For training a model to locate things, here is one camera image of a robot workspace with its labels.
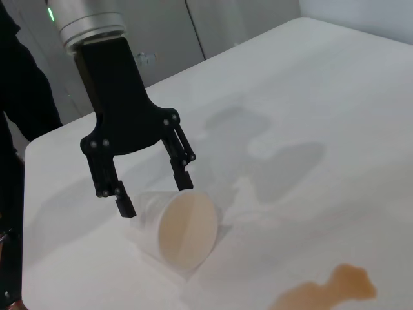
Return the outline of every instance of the paper cup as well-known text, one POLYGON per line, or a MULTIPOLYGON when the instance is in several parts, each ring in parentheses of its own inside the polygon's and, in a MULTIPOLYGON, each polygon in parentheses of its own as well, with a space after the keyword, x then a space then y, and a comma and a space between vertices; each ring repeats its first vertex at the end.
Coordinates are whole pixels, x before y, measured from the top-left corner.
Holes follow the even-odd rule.
POLYGON ((178 271, 202 263, 214 247, 218 231, 215 206, 203 192, 144 192, 138 215, 130 220, 140 248, 178 271))

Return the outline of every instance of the table surface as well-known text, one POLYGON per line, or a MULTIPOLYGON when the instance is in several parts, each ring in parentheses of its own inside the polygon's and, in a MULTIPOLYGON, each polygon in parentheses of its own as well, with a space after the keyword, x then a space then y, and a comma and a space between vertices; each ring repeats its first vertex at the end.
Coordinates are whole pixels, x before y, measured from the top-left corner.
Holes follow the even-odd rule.
MULTIPOLYGON (((30 310, 280 310, 295 300, 300 310, 303 296, 315 308, 355 278, 358 291, 318 309, 409 309, 412 81, 412 46, 302 18, 148 88, 180 112, 197 154, 194 185, 220 209, 216 248, 185 277, 142 254, 114 199, 95 197, 79 148, 94 115, 35 140, 23 301, 30 310)), ((161 144, 116 167, 131 197, 176 188, 161 144)))

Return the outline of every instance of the liquid stain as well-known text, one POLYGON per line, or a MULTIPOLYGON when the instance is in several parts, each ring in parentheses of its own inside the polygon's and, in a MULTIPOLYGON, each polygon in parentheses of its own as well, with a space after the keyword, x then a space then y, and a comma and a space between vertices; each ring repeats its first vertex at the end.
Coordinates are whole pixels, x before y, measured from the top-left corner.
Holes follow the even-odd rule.
POLYGON ((331 310, 343 302, 375 298, 377 290, 366 270, 337 266, 324 285, 307 282, 282 294, 269 310, 331 310))

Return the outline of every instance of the green indicator light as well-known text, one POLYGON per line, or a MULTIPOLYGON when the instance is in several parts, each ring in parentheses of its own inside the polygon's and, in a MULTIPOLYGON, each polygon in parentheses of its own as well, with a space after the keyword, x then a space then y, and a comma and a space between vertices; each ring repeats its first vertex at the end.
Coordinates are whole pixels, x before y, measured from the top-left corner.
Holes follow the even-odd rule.
POLYGON ((49 15, 50 15, 50 18, 52 19, 52 21, 54 21, 54 16, 53 16, 53 12, 52 12, 51 8, 49 8, 49 15))

